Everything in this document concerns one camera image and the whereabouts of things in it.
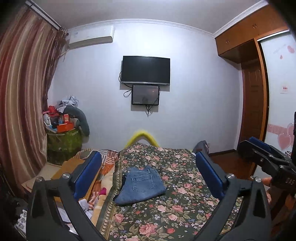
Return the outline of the person's right hand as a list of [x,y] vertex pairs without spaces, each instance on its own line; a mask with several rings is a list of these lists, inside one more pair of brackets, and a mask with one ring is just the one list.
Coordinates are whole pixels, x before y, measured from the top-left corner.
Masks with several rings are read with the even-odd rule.
[[266,189],[266,197],[267,197],[267,201],[268,204],[271,204],[271,194],[270,194],[270,186],[271,186],[271,181],[272,181],[272,177],[266,177],[262,179],[262,183],[264,184],[264,188]]

